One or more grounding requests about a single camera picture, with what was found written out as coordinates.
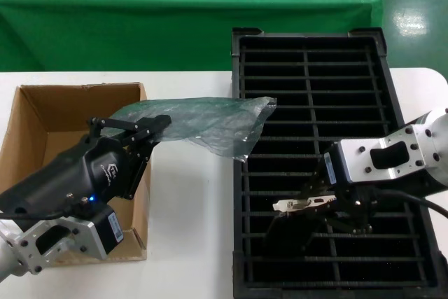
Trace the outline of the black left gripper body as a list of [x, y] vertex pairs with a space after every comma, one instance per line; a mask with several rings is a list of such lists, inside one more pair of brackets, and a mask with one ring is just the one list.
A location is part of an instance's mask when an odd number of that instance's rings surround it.
[[123, 232], [108, 202], [130, 179], [126, 148], [115, 137], [83, 137], [43, 168], [1, 194], [1, 219], [26, 232], [39, 221], [76, 218], [93, 224], [110, 253]]

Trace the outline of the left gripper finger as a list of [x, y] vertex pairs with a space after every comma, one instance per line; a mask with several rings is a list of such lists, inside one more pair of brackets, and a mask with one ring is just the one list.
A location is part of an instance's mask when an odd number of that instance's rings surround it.
[[132, 200], [151, 158], [154, 148], [153, 135], [150, 130], [141, 130], [133, 134], [129, 132], [121, 140], [121, 143], [126, 148], [130, 165], [129, 183], [125, 187], [122, 197]]
[[157, 134], [171, 124], [171, 117], [168, 115], [158, 115], [154, 118], [141, 118], [136, 122], [118, 120], [112, 118], [94, 117], [89, 121], [89, 136], [100, 137], [101, 131], [105, 127], [115, 130], [122, 130], [130, 134], [144, 133]]

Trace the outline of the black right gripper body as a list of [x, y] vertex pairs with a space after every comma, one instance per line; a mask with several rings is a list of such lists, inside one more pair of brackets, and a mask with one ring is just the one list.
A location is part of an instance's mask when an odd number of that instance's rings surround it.
[[376, 188], [368, 181], [355, 182], [349, 177], [341, 142], [335, 142], [323, 155], [329, 186], [336, 200], [330, 208], [348, 215], [346, 222], [338, 218], [331, 226], [346, 232], [372, 232], [370, 217], [376, 211]]

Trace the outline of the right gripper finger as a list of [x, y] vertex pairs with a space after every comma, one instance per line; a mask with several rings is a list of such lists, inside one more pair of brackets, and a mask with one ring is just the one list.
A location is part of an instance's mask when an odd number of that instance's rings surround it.
[[267, 229], [264, 247], [266, 249], [306, 249], [314, 239], [314, 234], [327, 225], [350, 233], [350, 225], [344, 223], [334, 211], [280, 213]]
[[336, 200], [324, 158], [321, 158], [309, 180], [300, 188], [304, 204], [323, 204]]

